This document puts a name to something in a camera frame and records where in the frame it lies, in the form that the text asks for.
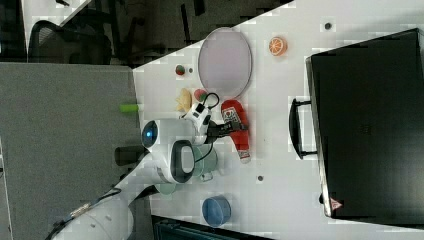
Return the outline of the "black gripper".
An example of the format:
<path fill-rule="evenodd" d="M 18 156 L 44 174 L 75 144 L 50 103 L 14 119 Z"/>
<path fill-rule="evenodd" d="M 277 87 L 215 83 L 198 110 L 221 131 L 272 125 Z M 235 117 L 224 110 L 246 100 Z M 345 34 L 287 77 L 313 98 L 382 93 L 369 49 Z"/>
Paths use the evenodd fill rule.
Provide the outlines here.
<path fill-rule="evenodd" d="M 206 143 L 212 144 L 218 138 L 223 138 L 229 135 L 229 130 L 231 132 L 235 131 L 247 131 L 248 126 L 238 122 L 229 122 L 229 124 L 216 124 L 214 121 L 210 121 L 207 129 L 207 138 Z"/>

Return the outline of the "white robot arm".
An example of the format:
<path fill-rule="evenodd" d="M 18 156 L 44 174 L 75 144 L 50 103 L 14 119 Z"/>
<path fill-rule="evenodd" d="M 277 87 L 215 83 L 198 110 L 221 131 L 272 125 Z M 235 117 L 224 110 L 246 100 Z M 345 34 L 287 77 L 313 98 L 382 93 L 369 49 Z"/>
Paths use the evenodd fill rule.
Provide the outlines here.
<path fill-rule="evenodd" d="M 148 122 L 142 144 L 148 153 L 112 190 L 54 224 L 45 240 L 127 240 L 134 217 L 129 205 L 149 186 L 183 184 L 191 177 L 208 181 L 217 166 L 213 142 L 246 127 L 240 123 L 200 124 L 186 119 Z"/>

